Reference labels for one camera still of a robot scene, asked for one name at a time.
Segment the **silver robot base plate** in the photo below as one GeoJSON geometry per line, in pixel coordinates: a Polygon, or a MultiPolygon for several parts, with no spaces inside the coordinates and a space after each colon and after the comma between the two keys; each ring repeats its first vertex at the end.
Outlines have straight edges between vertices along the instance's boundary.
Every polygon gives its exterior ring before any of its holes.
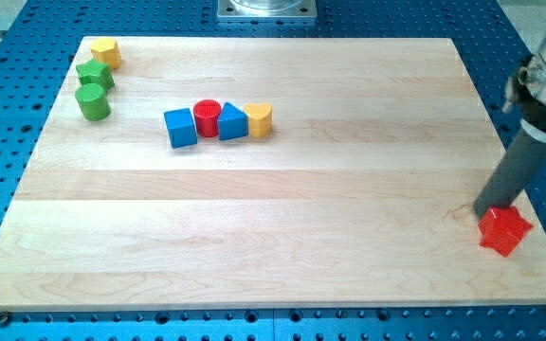
{"type": "Polygon", "coordinates": [[[243,18],[315,18],[316,0],[218,0],[217,17],[243,18]]]}

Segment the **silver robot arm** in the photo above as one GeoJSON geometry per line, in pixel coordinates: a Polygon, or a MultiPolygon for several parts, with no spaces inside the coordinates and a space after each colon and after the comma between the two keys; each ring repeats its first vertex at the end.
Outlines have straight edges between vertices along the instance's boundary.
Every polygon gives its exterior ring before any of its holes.
{"type": "Polygon", "coordinates": [[[478,217],[491,207],[508,208],[546,162],[546,36],[537,52],[521,62],[505,86],[502,110],[522,112],[520,128],[473,208],[478,217]]]}

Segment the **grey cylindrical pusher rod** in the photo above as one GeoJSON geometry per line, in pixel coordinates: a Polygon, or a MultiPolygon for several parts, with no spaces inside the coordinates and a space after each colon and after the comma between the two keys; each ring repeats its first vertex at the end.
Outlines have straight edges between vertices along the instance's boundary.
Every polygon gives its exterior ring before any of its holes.
{"type": "Polygon", "coordinates": [[[490,207],[508,208],[546,161],[546,133],[522,126],[476,198],[481,218],[490,207]]]}

